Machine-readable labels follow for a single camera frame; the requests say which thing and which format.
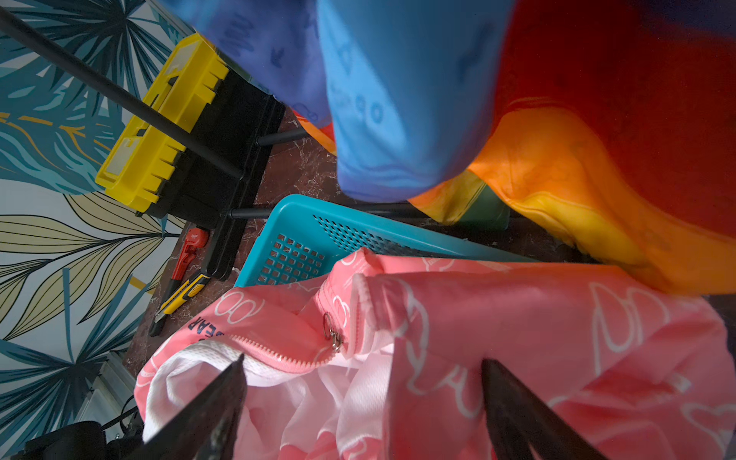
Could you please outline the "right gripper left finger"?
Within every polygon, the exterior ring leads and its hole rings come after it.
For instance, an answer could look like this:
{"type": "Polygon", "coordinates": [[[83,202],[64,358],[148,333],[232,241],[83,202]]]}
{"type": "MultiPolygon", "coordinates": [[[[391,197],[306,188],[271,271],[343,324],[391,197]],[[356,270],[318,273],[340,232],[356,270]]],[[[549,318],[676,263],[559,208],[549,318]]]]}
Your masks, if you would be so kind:
{"type": "Polygon", "coordinates": [[[231,363],[151,441],[128,457],[231,459],[247,395],[244,356],[231,363]]]}

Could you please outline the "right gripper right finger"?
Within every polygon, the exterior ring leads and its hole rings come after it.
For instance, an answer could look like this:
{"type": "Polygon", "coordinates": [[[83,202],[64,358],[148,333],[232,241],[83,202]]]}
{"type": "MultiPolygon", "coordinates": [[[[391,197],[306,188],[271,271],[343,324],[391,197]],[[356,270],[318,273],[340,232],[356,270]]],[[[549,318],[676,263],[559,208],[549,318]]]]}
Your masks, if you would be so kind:
{"type": "Polygon", "coordinates": [[[603,459],[605,456],[497,360],[481,365],[486,427],[498,459],[603,459]]]}

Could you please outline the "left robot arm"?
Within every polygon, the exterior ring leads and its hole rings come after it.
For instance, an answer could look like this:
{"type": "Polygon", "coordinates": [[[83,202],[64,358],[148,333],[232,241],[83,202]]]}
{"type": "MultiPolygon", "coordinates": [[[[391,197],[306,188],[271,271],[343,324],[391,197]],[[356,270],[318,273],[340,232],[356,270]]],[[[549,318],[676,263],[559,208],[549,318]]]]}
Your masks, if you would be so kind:
{"type": "Polygon", "coordinates": [[[68,425],[26,442],[9,459],[126,459],[143,445],[141,435],[123,424],[124,419],[139,413],[136,406],[128,408],[132,400],[130,396],[120,415],[105,424],[83,421],[68,425]]]}

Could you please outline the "pink bear-print jacket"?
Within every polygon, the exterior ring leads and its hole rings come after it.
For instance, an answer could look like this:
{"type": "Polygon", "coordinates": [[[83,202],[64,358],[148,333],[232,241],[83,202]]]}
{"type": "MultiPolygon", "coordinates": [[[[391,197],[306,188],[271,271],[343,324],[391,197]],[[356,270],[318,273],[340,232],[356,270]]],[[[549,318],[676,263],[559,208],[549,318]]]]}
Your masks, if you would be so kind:
{"type": "Polygon", "coordinates": [[[392,257],[234,287],[134,391],[151,440],[243,364],[239,459],[492,459],[484,360],[611,459],[721,459],[735,366],[719,314],[612,266],[392,257]]]}

